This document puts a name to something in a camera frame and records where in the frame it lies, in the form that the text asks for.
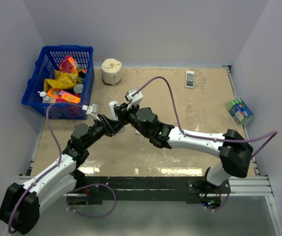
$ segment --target blue and green package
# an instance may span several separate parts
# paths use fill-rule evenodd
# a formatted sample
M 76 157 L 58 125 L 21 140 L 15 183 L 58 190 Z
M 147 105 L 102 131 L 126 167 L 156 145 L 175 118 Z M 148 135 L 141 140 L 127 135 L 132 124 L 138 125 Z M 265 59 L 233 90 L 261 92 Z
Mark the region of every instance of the blue and green package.
M 232 100 L 226 109 L 237 124 L 246 125 L 253 117 L 253 113 L 241 98 Z

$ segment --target blue box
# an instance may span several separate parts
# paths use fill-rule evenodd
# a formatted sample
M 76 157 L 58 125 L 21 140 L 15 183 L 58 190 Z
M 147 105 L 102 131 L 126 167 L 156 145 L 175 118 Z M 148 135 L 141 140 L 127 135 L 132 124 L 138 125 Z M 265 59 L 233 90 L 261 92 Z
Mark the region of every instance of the blue box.
M 50 104 L 42 103 L 42 97 L 39 96 L 38 91 L 43 91 L 44 79 L 54 79 L 54 70 L 58 70 L 59 63 L 67 55 L 71 55 L 83 69 L 87 69 L 79 105 L 89 105 L 94 82 L 93 48 L 77 45 L 45 46 L 41 49 L 39 58 L 35 62 L 35 70 L 28 80 L 22 98 L 23 105 L 31 106 L 46 116 Z M 80 107 L 57 104 L 50 109 L 49 118 L 86 119 L 87 115 Z
M 253 113 L 241 98 L 232 100 L 226 109 L 237 124 L 246 125 L 253 117 Z

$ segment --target white bottle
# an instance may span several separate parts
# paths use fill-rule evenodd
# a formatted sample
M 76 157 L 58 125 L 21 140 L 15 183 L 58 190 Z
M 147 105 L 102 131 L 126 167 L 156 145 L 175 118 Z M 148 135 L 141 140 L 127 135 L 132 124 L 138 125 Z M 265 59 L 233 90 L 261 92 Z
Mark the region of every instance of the white bottle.
M 42 103 L 54 103 L 56 102 L 56 99 L 54 97 L 50 97 L 47 95 L 45 91 L 38 91 L 40 97 L 42 97 Z

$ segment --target tin can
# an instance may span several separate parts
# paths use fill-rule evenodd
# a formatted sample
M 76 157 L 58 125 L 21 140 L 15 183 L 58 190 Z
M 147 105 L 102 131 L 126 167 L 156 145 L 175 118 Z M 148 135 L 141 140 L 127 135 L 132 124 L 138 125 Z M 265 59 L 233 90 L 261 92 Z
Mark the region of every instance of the tin can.
M 83 84 L 77 84 L 74 86 L 73 91 L 76 96 L 81 97 L 83 91 Z

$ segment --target robotic arm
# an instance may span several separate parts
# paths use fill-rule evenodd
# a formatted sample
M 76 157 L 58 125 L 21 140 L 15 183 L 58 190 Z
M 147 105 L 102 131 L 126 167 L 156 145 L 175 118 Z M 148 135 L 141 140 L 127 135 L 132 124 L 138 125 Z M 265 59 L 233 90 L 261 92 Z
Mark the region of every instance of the robotic arm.
M 193 187 L 200 193 L 214 191 L 231 176 L 247 176 L 253 149 L 248 143 L 229 142 L 243 140 L 237 131 L 228 129 L 225 134 L 185 131 L 185 134 L 213 137 L 213 141 L 188 137 L 178 127 L 160 122 L 150 108 L 140 108 L 139 103 L 143 96 L 141 92 L 133 96 L 135 92 L 135 89 L 127 92 L 125 97 L 128 102 L 120 106 L 116 101 L 109 103 L 112 119 L 98 115 L 96 105 L 83 106 L 87 114 L 94 118 L 94 125 L 76 125 L 67 147 L 63 150 L 61 161 L 58 158 L 46 170 L 22 185 L 13 183 L 8 187 L 0 208 L 0 220 L 9 224 L 17 201 L 33 185 L 14 212 L 11 222 L 11 227 L 21 234 L 29 232 L 49 205 L 63 194 L 85 185 L 84 174 L 77 168 L 88 157 L 87 148 L 104 135 L 112 137 L 123 132 L 127 124 L 131 124 L 157 148 L 186 148 L 218 157 L 220 162 L 210 167 L 203 178 L 193 183 Z M 224 138 L 225 142 L 216 141 L 216 138 Z

